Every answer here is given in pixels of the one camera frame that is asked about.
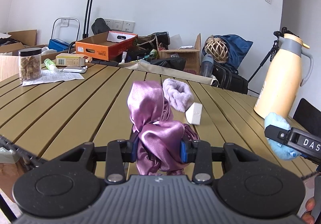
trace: light blue cloth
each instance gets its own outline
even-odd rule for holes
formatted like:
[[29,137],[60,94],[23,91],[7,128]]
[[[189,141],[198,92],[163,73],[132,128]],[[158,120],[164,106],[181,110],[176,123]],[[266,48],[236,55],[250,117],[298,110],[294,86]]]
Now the light blue cloth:
[[[288,122],[282,116],[277,115],[274,112],[270,112],[269,115],[265,117],[264,128],[268,127],[269,125],[274,125],[285,130],[291,129],[291,126],[288,124]],[[267,138],[267,141],[271,146],[272,151],[282,160],[290,161],[301,155],[301,153],[293,148],[280,144],[269,138]]]

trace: black jar lid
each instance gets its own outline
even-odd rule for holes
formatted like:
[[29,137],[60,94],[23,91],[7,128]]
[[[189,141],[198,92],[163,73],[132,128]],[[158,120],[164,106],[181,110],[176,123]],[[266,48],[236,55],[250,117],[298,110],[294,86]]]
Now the black jar lid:
[[33,47],[33,48],[25,48],[18,51],[19,56],[35,56],[41,54],[41,48]]

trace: yellow thermos jug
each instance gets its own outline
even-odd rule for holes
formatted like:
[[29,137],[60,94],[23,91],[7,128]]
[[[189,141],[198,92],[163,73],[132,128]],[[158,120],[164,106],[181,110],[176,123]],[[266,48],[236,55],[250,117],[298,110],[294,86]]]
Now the yellow thermos jug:
[[[273,58],[267,72],[261,93],[254,111],[265,118],[270,112],[275,112],[283,118],[288,117],[299,86],[309,79],[313,68],[313,56],[306,50],[310,47],[292,34],[284,34],[280,50]],[[310,68],[307,76],[301,80],[301,55],[310,58]]]

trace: slatted table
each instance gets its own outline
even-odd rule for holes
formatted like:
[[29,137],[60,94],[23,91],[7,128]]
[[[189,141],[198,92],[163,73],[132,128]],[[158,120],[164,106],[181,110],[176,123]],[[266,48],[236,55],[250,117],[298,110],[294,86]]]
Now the slatted table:
[[[45,159],[83,143],[105,146],[115,139],[128,139],[127,97],[136,80],[162,83],[167,76],[125,68],[89,65],[84,80],[21,86],[18,75],[0,82],[0,134]],[[202,140],[221,147],[234,142],[298,176],[315,171],[316,165],[304,158],[283,161],[277,158],[264,136],[264,121],[254,111],[256,98],[181,80],[190,85],[195,102],[203,104],[201,123],[193,126]],[[172,109],[174,119],[187,123],[185,114]],[[303,129],[292,118],[288,122]],[[104,162],[96,175],[104,176]],[[185,168],[191,176],[193,165]],[[213,163],[216,178],[222,176],[220,163]],[[130,165],[128,174],[137,174]]]

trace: purple satin scarf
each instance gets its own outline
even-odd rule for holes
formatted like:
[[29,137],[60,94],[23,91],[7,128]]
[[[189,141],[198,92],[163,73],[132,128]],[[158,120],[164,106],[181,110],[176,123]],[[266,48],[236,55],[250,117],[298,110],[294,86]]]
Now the purple satin scarf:
[[156,81],[134,82],[127,104],[133,132],[139,132],[136,161],[139,173],[157,175],[161,170],[167,175],[184,174],[183,168],[188,164],[180,159],[180,141],[183,136],[189,140],[199,137],[188,124],[173,121],[161,85]]

